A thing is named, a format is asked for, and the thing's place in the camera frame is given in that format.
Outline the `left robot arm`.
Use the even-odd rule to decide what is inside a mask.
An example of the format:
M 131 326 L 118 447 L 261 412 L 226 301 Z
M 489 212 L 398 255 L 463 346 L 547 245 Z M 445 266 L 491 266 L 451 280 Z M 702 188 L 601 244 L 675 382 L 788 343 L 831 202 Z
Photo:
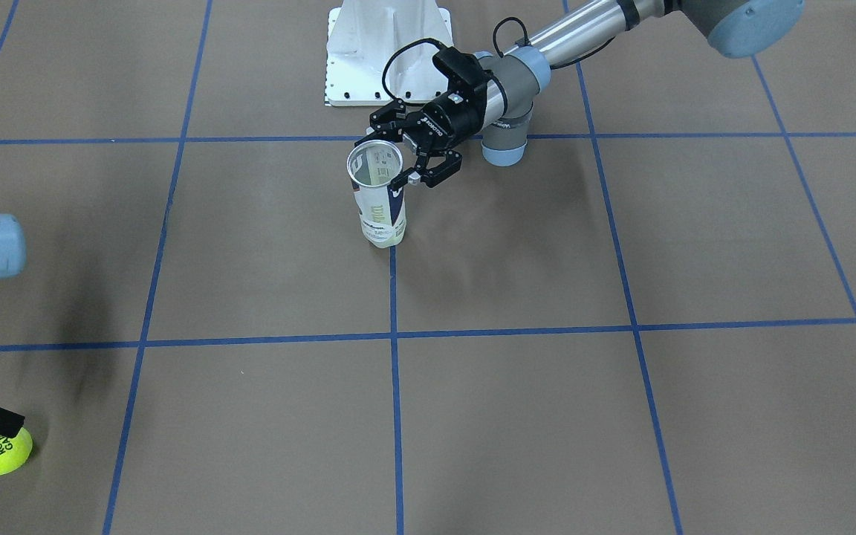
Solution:
M 512 166 L 524 155 L 534 99 L 551 74 L 571 67 L 642 21 L 679 11 L 727 58 L 767 50 L 798 22 L 802 1 L 590 1 L 512 48 L 468 54 L 428 38 L 447 88 L 422 106 L 393 96 L 369 118 L 347 170 L 358 187 L 438 186 L 461 169 L 456 150 L 482 136 L 484 159 Z

